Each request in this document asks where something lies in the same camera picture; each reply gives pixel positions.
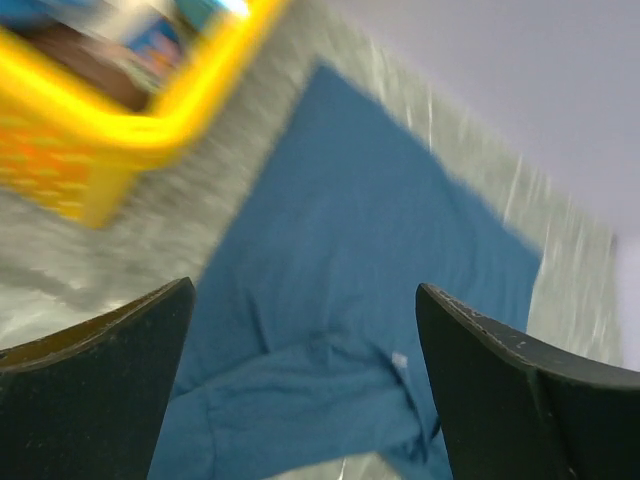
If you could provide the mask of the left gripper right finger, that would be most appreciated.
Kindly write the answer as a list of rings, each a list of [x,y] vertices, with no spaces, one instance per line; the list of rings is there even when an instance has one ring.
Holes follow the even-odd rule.
[[[456,479],[639,477],[639,375],[422,284],[416,318]]]

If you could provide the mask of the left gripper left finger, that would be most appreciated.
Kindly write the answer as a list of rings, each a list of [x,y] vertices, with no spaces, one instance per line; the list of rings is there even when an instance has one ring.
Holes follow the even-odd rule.
[[[2,478],[146,478],[193,305],[182,278],[2,350]]]

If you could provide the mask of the blue t-shirt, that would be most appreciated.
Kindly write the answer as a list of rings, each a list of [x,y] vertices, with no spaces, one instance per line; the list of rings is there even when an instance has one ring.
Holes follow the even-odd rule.
[[[541,256],[320,66],[197,286],[149,475],[263,479],[378,452],[451,469],[415,293],[527,325]]]

